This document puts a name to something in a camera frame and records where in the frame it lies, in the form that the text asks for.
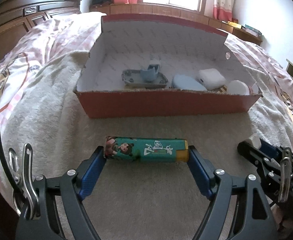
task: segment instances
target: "book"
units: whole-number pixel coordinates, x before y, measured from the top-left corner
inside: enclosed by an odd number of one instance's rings
[[[232,27],[238,28],[238,29],[242,29],[242,25],[238,24],[238,23],[234,23],[234,22],[230,22],[228,21],[227,24],[229,24]]]
[[[249,25],[245,25],[245,28],[250,29],[250,30],[256,32],[257,34],[259,34],[259,36],[262,36],[262,33],[259,30],[255,29],[255,28],[253,28],[253,27],[251,27]]]
[[[245,31],[246,31],[247,33],[252,34],[253,36],[255,36],[255,37],[257,37],[257,38],[261,36],[261,35],[259,35],[258,33],[256,33],[255,31],[253,31],[253,30],[251,30],[251,29],[249,29],[249,28],[246,28]]]

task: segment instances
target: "red cardboard box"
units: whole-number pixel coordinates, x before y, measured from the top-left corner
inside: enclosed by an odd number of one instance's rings
[[[200,23],[160,15],[103,16],[102,33],[74,88],[90,118],[171,116],[246,112],[261,97],[254,79],[224,45],[227,33]],[[128,90],[121,74],[160,58],[167,88]],[[240,80],[248,96],[169,88],[175,74],[197,76],[216,68],[227,82]]]

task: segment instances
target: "wooden shelf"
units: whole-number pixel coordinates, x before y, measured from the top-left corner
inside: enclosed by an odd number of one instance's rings
[[[189,10],[177,6],[155,4],[155,3],[138,3],[138,4],[111,4],[103,7],[90,6],[90,12],[99,11],[109,14],[154,14],[154,15],[166,15],[171,17],[183,18],[193,22],[209,25],[216,29],[222,29],[226,32],[232,33],[241,40],[249,41],[257,45],[261,45],[262,39],[255,37],[251,33],[247,33],[242,29],[232,27],[222,21],[207,17],[200,14],[198,11]]]

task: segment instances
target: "silver screw head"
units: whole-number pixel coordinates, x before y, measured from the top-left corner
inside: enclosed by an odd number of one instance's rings
[[[256,177],[255,177],[255,175],[250,174],[250,175],[248,176],[248,179],[250,179],[250,180],[256,180]]]
[[[13,179],[17,184],[20,183],[20,178],[18,176],[14,176]]]
[[[67,175],[73,176],[76,173],[75,170],[68,170]]]
[[[216,169],[215,172],[216,172],[218,175],[223,175],[223,174],[224,174],[224,170],[223,170],[223,169]]]
[[[39,180],[42,180],[42,179],[43,179],[43,175],[42,174],[39,174],[39,175],[36,176],[36,180],[39,181]]]

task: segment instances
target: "blue part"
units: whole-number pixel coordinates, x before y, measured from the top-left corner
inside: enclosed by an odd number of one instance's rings
[[[265,155],[269,156],[271,159],[272,158],[277,158],[279,153],[277,151],[277,148],[266,141],[260,139],[261,141],[261,148],[259,149],[261,152],[263,152]]]
[[[197,82],[194,78],[176,74],[172,79],[172,86],[178,89],[206,91],[206,88]]]
[[[201,194],[206,196],[208,200],[212,200],[214,194],[210,187],[209,177],[194,153],[190,153],[187,164]]]
[[[78,193],[80,201],[83,201],[87,196],[91,195],[105,162],[106,160],[103,157],[103,152],[97,154],[82,178],[81,190]]]

